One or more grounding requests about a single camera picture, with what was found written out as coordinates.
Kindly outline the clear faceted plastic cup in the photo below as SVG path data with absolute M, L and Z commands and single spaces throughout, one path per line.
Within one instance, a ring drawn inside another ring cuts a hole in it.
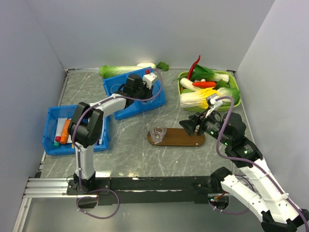
M 167 128 L 156 126 L 150 130 L 150 137 L 154 144 L 158 144 L 163 141 L 165 134 L 167 132 Z

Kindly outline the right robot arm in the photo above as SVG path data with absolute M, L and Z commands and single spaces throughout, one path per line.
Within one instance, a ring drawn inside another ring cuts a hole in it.
M 227 168 L 211 174 L 215 192 L 226 191 L 242 202 L 260 220 L 266 232 L 295 232 L 309 227 L 309 212 L 289 198 L 275 180 L 257 146 L 245 136 L 246 125 L 239 114 L 225 114 L 217 120 L 218 112 L 200 113 L 181 120 L 179 124 L 189 135 L 208 134 L 225 145 L 225 159 L 232 161 L 254 185 L 251 190 L 239 182 Z

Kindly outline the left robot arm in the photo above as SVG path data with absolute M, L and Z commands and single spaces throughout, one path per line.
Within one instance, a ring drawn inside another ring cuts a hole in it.
M 68 127 L 75 148 L 76 170 L 73 175 L 78 189 L 84 194 L 95 190 L 95 169 L 93 163 L 94 145 L 102 133 L 103 120 L 111 114 L 128 108 L 135 101 L 147 102 L 159 95 L 153 95 L 157 75 L 153 72 L 140 77 L 129 74 L 111 96 L 95 103 L 77 104 Z

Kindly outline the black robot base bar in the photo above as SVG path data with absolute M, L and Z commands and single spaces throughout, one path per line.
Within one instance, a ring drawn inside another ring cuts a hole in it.
M 211 196 L 221 195 L 223 189 L 210 176 L 165 177 L 95 177 L 79 185 L 70 180 L 69 196 L 98 197 L 98 205 L 117 203 L 182 203 L 208 204 Z

